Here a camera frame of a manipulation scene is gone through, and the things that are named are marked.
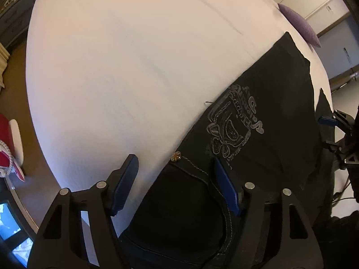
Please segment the beige curtain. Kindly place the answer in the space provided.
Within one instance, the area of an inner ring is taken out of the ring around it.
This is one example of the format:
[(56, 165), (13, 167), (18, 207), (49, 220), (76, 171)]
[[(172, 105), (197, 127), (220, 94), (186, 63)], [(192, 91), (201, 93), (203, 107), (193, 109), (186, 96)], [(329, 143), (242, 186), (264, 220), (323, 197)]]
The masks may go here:
[(10, 54), (5, 47), (0, 43), (0, 88), (5, 88), (3, 73), (7, 68)]

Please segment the white bed mattress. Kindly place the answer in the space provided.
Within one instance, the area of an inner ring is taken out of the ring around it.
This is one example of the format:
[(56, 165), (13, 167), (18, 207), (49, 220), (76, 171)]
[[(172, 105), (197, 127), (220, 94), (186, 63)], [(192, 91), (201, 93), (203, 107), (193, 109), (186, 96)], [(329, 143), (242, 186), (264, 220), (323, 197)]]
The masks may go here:
[(332, 112), (319, 56), (273, 0), (36, 0), (27, 95), (61, 189), (89, 189), (134, 154), (137, 176), (111, 219), (119, 241), (205, 110), (286, 33)]

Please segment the dark grey nightstand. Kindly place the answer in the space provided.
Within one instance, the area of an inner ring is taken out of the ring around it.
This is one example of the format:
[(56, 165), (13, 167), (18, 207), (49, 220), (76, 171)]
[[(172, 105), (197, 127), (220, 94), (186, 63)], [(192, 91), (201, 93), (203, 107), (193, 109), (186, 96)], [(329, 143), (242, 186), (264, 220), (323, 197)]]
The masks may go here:
[(29, 26), (35, 0), (1, 0), (1, 44), (8, 48)]

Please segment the purple cushion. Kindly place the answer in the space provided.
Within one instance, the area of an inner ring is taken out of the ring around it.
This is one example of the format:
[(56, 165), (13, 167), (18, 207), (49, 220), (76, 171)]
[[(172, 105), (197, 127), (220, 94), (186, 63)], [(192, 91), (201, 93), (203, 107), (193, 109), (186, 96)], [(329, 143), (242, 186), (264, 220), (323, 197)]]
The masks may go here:
[(297, 30), (297, 32), (307, 43), (314, 47), (321, 47), (321, 43), (317, 34), (300, 14), (283, 4), (278, 4), (278, 7), (283, 16)]

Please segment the black framed glass door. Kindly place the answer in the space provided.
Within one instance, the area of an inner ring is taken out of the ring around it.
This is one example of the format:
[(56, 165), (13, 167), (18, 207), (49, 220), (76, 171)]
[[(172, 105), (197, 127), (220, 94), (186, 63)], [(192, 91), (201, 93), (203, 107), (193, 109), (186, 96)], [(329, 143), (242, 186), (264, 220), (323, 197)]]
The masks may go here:
[(15, 192), (1, 178), (1, 268), (27, 268), (35, 236)]

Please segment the black denim pants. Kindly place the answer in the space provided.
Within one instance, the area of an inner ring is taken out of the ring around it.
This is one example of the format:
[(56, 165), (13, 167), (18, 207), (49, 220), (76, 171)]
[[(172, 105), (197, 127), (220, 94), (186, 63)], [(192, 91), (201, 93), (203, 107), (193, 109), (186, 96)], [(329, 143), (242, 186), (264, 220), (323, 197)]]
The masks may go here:
[(312, 230), (328, 214), (331, 108), (314, 99), (310, 63), (284, 34), (212, 103), (185, 136), (120, 235), (130, 268), (229, 268), (239, 225), (216, 159), (235, 176), (288, 187)]

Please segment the red and white shoe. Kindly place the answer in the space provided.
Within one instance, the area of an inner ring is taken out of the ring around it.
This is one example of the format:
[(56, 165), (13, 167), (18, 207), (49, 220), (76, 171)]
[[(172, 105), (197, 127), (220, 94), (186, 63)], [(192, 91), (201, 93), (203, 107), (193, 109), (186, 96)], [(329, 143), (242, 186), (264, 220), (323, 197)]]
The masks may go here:
[(3, 114), (0, 117), (0, 140), (1, 140), (1, 177), (5, 178), (14, 173), (20, 181), (25, 181), (22, 164), (24, 162), (24, 151), (20, 129), (15, 119), (8, 120)]

